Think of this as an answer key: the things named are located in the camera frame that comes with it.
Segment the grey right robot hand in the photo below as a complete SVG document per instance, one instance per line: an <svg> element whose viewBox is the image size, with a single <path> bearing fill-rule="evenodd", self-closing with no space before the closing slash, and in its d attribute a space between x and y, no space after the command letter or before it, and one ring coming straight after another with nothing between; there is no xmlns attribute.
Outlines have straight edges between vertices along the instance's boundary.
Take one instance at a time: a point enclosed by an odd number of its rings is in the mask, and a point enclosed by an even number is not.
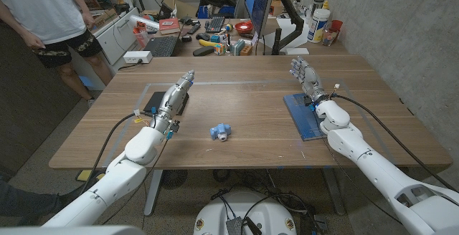
<svg viewBox="0 0 459 235"><path fill-rule="evenodd" d="M319 75L301 56L291 61L290 73L301 83L302 90L312 102L318 104L326 99L326 92Z"/></svg>

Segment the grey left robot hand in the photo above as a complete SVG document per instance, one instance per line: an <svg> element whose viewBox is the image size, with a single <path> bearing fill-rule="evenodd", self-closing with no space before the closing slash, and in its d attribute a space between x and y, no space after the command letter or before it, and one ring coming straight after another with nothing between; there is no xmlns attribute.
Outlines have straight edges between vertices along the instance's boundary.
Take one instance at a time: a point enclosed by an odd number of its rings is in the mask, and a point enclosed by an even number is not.
<svg viewBox="0 0 459 235"><path fill-rule="evenodd" d="M181 108L184 98L192 86L194 80L194 70L184 74L174 85L165 92L157 110L157 117L170 120Z"/></svg>

